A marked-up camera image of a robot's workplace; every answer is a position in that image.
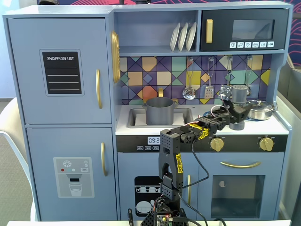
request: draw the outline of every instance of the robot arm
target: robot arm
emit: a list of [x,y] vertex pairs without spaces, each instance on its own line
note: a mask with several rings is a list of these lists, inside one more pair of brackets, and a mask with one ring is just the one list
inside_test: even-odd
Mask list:
[[181,149],[192,149],[194,142],[209,135],[213,135],[217,130],[222,130],[230,123],[239,123],[246,119],[252,105],[234,105],[230,101],[225,101],[229,109],[220,108],[214,112],[215,117],[206,115],[196,118],[193,124],[177,127],[171,130],[165,129],[160,133],[159,152],[159,177],[162,179],[160,189],[164,198],[163,203],[158,203],[154,212],[155,226],[159,226],[163,214],[171,216],[181,216],[180,197],[183,187],[183,164],[181,160]]

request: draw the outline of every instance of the play kitchen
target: play kitchen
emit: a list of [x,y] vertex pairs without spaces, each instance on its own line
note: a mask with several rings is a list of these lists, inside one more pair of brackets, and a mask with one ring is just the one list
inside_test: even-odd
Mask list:
[[[250,1],[5,15],[38,219],[127,220],[131,208],[144,220],[163,192],[160,132],[198,129],[203,116],[229,121],[195,142],[210,176],[183,200],[207,220],[277,219],[291,126],[274,107],[292,12]],[[181,186],[204,178],[192,149],[177,148]]]

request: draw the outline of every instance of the silver pot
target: silver pot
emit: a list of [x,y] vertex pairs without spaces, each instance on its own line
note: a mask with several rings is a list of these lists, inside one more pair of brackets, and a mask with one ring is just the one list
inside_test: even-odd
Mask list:
[[253,107],[251,108],[248,117],[255,120],[267,120],[269,119],[274,110],[274,106],[268,102],[261,100],[252,100]]
[[167,97],[148,99],[144,104],[147,125],[172,125],[174,123],[174,108],[178,104]]

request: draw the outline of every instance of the white plate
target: white plate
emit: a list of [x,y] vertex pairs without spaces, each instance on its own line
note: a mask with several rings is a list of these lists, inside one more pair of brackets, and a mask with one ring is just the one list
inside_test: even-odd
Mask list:
[[189,29],[187,39],[186,39],[186,49],[190,51],[191,46],[193,44],[194,36],[196,35],[197,23],[193,23],[193,26]]
[[179,30],[180,30],[180,23],[178,23],[178,25],[175,27],[173,35],[171,36],[171,40],[170,40],[170,49],[171,49],[171,51],[174,50],[175,45],[177,43]]
[[188,27],[188,23],[185,24],[185,26],[183,27],[183,29],[181,30],[181,33],[180,33],[179,42],[178,42],[178,47],[179,47],[180,51],[182,51],[184,43],[185,43],[187,27]]

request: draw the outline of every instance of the pot lid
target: pot lid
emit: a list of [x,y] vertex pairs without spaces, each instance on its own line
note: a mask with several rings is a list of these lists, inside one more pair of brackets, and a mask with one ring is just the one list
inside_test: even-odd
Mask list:
[[270,112],[274,110],[274,106],[266,101],[252,100],[251,103],[254,104],[251,111]]

